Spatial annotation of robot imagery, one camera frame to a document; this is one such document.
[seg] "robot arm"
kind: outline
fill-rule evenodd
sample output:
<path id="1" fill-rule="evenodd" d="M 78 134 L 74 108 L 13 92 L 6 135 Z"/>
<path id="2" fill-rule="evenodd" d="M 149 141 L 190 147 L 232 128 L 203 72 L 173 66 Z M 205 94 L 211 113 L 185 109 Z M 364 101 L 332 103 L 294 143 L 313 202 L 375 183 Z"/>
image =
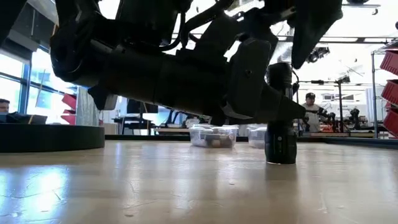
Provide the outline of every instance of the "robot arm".
<path id="1" fill-rule="evenodd" d="M 56 76 L 90 88 L 100 110 L 113 109 L 115 96 L 121 95 L 207 115 L 216 125 L 303 118 L 304 108 L 264 81 L 278 40 L 270 26 L 288 20 L 296 27 L 292 65 L 299 68 L 341 18 L 341 0 L 267 0 L 264 8 L 234 17 L 224 13 L 233 0 L 219 0 L 189 21 L 185 13 L 192 0 L 121 0 L 116 19 L 110 20 L 101 15 L 98 1 L 55 1 L 60 27 L 51 40 L 51 58 Z M 171 42 L 178 14 L 180 31 Z M 190 35 L 207 22 L 200 39 Z M 196 42 L 193 50 L 185 48 L 189 38 Z M 236 40 L 241 45 L 227 62 L 224 54 Z M 176 55 L 163 53 L 179 43 L 183 48 Z M 291 70 L 272 75 L 290 76 L 291 82 Z"/>

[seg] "person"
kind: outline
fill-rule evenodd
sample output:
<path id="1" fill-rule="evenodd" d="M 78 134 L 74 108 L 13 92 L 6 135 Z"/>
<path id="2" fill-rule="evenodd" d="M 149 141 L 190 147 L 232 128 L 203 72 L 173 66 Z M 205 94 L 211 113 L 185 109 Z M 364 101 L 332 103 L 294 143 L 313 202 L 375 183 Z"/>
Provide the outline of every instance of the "person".
<path id="1" fill-rule="evenodd" d="M 307 93 L 305 95 L 305 103 L 302 105 L 307 112 L 305 113 L 305 117 L 307 118 L 307 122 L 302 122 L 302 127 L 304 131 L 309 132 L 320 132 L 321 128 L 319 125 L 319 115 L 318 112 L 320 107 L 315 104 L 315 94 Z"/>
<path id="2" fill-rule="evenodd" d="M 0 99 L 0 113 L 8 113 L 10 108 L 10 101 L 5 99 Z"/>

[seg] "cap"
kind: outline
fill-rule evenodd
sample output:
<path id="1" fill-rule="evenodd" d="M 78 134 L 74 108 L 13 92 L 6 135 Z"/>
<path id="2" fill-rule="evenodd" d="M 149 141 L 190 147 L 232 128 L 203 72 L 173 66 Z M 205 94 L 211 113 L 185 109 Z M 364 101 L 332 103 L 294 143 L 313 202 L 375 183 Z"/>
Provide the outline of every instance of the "cap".
<path id="1" fill-rule="evenodd" d="M 309 99 L 315 99 L 315 94 L 313 94 L 313 93 L 307 93 L 306 95 L 305 95 L 305 98 L 307 99 L 307 98 L 309 98 Z"/>

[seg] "wooden table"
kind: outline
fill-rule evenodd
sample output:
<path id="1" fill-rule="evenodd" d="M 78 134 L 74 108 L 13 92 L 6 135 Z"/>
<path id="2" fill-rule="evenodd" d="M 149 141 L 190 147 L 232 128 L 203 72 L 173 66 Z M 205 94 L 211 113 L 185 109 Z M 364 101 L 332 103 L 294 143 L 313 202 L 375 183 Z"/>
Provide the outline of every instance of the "wooden table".
<path id="1" fill-rule="evenodd" d="M 299 144 L 296 165 L 264 161 L 246 143 L 1 154 L 0 223 L 397 223 L 398 151 Z"/>

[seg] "clear plastic container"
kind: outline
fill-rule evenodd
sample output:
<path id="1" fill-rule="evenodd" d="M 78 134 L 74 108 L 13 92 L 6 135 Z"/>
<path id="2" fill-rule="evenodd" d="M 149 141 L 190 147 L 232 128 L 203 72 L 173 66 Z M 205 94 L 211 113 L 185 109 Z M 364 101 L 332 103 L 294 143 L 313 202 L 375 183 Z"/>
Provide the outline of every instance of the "clear plastic container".
<path id="1" fill-rule="evenodd" d="M 213 148 L 232 148 L 236 143 L 237 126 L 222 127 L 209 124 L 194 124 L 189 129 L 194 146 Z"/>
<path id="2" fill-rule="evenodd" d="M 266 124 L 250 124 L 248 126 L 249 145 L 256 149 L 264 149 L 267 125 Z"/>

